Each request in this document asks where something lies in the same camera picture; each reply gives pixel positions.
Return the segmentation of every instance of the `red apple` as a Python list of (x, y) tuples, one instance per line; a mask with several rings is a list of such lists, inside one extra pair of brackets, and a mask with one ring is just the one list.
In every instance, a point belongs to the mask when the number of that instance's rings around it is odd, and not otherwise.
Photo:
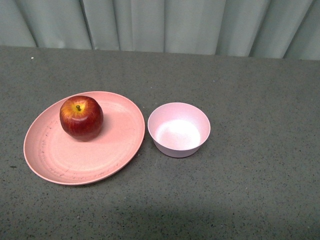
[(104, 113), (95, 99), (89, 96), (72, 96), (60, 108), (63, 130), (82, 141), (97, 137), (102, 129)]

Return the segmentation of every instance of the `gray countertop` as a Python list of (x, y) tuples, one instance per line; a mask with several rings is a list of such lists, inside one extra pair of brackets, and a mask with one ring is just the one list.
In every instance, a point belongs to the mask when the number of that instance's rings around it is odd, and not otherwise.
[[(192, 104), (210, 136), (171, 158), (146, 129), (111, 177), (40, 178), (24, 158), (30, 125), (89, 91), (129, 98), (145, 123)], [(320, 239), (320, 61), (2, 46), (0, 100), (0, 239)]]

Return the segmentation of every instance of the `curtain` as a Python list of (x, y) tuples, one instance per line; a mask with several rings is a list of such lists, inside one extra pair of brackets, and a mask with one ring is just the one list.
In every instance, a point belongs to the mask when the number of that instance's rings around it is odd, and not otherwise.
[(320, 60), (320, 0), (0, 0), (0, 45)]

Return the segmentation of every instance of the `plate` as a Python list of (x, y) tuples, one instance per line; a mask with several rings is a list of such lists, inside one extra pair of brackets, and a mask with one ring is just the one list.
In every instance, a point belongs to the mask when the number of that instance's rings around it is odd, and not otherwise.
[(31, 170), (41, 178), (62, 185), (84, 185), (105, 179), (122, 169), (139, 150), (145, 121), (128, 98), (106, 91), (83, 92), (103, 110), (98, 137), (88, 142), (69, 136), (59, 113), (66, 97), (42, 112), (26, 133), (23, 152)]

